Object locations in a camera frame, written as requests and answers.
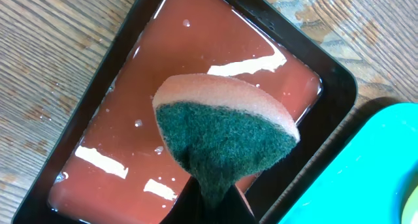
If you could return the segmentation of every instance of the yellow-green object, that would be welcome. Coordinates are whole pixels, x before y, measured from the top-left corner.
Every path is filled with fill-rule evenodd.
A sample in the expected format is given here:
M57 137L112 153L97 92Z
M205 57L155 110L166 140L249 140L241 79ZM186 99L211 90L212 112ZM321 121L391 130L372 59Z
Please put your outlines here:
M405 203L401 224L418 224L418 186Z

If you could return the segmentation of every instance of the green scouring pad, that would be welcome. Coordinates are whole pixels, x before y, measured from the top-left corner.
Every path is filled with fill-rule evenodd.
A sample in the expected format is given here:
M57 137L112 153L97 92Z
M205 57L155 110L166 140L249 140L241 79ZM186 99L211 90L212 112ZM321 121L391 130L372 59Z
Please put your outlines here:
M168 78L153 98L161 136L215 208L241 177L270 168L299 141L284 106L263 90L207 74Z

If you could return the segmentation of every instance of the blue tray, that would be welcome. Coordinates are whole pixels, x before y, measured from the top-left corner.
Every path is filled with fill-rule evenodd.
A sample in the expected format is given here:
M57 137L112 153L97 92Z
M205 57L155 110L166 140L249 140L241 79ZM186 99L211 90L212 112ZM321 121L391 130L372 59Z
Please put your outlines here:
M373 116L285 214L291 223L400 223L418 174L418 104Z

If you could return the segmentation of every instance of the brown water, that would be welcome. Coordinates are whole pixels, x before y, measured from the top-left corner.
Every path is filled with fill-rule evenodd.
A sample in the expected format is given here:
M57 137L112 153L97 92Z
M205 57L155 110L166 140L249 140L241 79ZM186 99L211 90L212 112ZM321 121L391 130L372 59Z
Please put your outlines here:
M152 97L169 76L235 76L271 94L298 120L318 76L223 0L165 0L50 192L59 213L92 223L159 223L189 175L159 136ZM254 176L238 182L245 191Z

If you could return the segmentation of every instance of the scrub sponge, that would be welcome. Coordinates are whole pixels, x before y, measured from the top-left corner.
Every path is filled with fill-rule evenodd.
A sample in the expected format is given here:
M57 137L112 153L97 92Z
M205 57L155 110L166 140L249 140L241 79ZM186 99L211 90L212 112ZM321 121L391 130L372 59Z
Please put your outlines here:
M175 160L199 181L207 208L215 208L241 177L270 168L299 141L284 106L235 78L171 76L153 108Z

